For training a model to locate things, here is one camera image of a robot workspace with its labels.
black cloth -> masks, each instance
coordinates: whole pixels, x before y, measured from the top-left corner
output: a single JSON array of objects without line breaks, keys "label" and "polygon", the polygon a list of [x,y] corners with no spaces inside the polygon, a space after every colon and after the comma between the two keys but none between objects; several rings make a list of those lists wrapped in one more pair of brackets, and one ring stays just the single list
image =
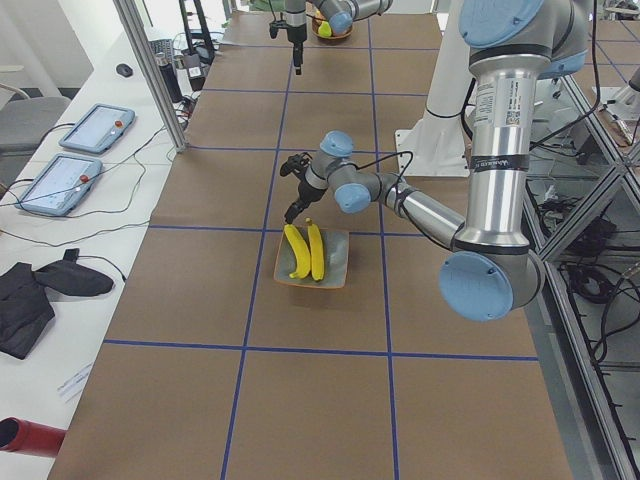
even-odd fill
[{"label": "black cloth", "polygon": [[16,263],[0,276],[0,352],[24,360],[54,317],[44,287],[65,295],[93,297],[113,288],[113,280],[69,259],[36,272]]},{"label": "black cloth", "polygon": [[0,351],[24,360],[53,316],[31,265],[16,263],[0,277]]}]

computer mouse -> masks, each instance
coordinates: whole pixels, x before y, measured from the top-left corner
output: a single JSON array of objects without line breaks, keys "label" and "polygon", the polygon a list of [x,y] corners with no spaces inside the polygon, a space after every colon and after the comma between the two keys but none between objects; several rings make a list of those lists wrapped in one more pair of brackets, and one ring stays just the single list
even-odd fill
[{"label": "computer mouse", "polygon": [[119,75],[122,75],[125,78],[130,77],[131,75],[133,75],[133,69],[129,65],[127,65],[126,63],[118,64],[118,66],[116,67],[116,72]]}]

red cylinder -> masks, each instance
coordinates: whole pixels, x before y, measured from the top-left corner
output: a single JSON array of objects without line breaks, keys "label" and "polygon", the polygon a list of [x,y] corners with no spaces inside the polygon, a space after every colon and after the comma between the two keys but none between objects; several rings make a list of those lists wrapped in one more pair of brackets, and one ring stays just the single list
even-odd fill
[{"label": "red cylinder", "polygon": [[0,451],[55,457],[66,433],[66,430],[27,420],[5,418],[0,422]]}]

banana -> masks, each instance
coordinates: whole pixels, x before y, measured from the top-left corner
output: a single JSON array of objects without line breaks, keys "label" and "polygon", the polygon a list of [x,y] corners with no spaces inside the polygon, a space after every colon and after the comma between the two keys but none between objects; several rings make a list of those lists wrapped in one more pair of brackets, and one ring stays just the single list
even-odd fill
[{"label": "banana", "polygon": [[307,234],[309,236],[309,245],[311,247],[311,276],[316,282],[324,278],[324,245],[322,244],[322,236],[320,229],[311,221],[307,222]]},{"label": "banana", "polygon": [[306,278],[311,271],[311,254],[309,253],[307,242],[304,241],[304,238],[302,238],[302,235],[295,225],[285,225],[284,234],[296,257],[296,269],[289,274],[289,277]]}]

tablet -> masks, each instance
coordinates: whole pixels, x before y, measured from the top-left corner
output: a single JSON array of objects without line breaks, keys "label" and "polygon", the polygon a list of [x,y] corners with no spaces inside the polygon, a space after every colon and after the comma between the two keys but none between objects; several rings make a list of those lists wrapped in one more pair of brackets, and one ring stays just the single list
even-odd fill
[{"label": "tablet", "polygon": [[71,150],[102,153],[122,136],[135,116],[131,109],[98,103],[58,143]]},{"label": "tablet", "polygon": [[41,215],[65,215],[85,196],[101,171],[100,160],[59,153],[19,197],[16,207]]}]

